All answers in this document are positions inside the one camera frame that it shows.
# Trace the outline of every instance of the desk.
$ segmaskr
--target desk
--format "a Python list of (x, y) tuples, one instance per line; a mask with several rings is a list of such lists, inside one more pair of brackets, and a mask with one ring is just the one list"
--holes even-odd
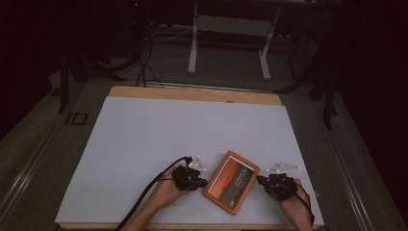
[(259, 50), (259, 60), (262, 69), (262, 75), (265, 80), (270, 80), (270, 73), (268, 68), (267, 53), (270, 42), (273, 38), (273, 33), (278, 23), (279, 16), (282, 10), (282, 5), (308, 5), (314, 6), (317, 4), (315, 0), (306, 2), (304, 0), (268, 0), (258, 1), (266, 2), (268, 4), (276, 5), (276, 10), (273, 13), (271, 21), (263, 20), (249, 20), (232, 17), (203, 15), (198, 13), (198, 0), (194, 0), (194, 12), (192, 21), (192, 44), (189, 60), (188, 73), (195, 73), (195, 66), (197, 60), (197, 33), (199, 30), (222, 32), (230, 34), (250, 35), (265, 37), (265, 43), (262, 49)]
[[(279, 97), (131, 87), (112, 88), (56, 222), (63, 228), (114, 228), (148, 182), (174, 160), (201, 156), (208, 169), (202, 177), (209, 179), (227, 149), (257, 164), (263, 175), (276, 161), (299, 165), (301, 171), (291, 176), (302, 181), (311, 195), (316, 225), (323, 225), (306, 166)], [(197, 190), (160, 211), (147, 228), (289, 227), (280, 208), (270, 201), (263, 187), (255, 184), (235, 216)]]

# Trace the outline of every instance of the white table leg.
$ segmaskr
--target white table leg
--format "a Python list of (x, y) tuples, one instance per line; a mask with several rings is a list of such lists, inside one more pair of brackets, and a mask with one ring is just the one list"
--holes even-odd
[(264, 49), (259, 50), (259, 60), (261, 62), (262, 75), (265, 80), (270, 80), (267, 53), (269, 50), (270, 42), (272, 41), (272, 38), (273, 38), (273, 33), (275, 31), (276, 23), (278, 22), (280, 13), (281, 13), (281, 9), (280, 8), (276, 9), (273, 21), (272, 23), (270, 23), (270, 27), (269, 27), (268, 34), (267, 34), (267, 40), (265, 42)]
[(189, 61), (189, 74), (195, 73), (195, 64), (197, 62), (197, 19), (198, 19), (198, 0), (194, 0), (194, 17), (192, 19), (192, 45)]

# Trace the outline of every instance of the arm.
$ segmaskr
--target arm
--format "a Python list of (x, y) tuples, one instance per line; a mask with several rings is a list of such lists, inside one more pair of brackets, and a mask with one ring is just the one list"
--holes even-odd
[[(298, 185), (297, 194), (308, 203), (309, 195), (300, 188), (302, 186), (302, 183), (299, 179), (294, 179), (294, 181)], [(285, 217), (294, 226), (294, 228), (296, 228), (297, 231), (312, 230), (309, 211), (298, 198), (292, 196), (291, 198), (286, 200), (279, 201), (275, 198), (273, 198), (273, 200), (281, 207)]]
[[(171, 172), (166, 173), (162, 179), (170, 179)], [(153, 193), (147, 199), (146, 203), (135, 214), (135, 216), (127, 222), (122, 228), (123, 231), (141, 231), (153, 219), (154, 215), (161, 209), (171, 205), (181, 196), (188, 194), (189, 191), (180, 191), (172, 180), (162, 180), (157, 183)]]

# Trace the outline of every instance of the photo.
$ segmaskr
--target photo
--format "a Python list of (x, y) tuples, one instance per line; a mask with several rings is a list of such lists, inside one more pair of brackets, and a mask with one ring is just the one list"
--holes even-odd
[(234, 209), (253, 174), (252, 167), (229, 156), (213, 185), (208, 189), (208, 194)]

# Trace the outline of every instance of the picture frame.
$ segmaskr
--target picture frame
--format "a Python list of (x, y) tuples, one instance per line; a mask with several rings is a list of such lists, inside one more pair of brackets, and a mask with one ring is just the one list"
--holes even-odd
[(203, 195), (231, 215), (235, 215), (258, 173), (258, 166), (228, 150)]

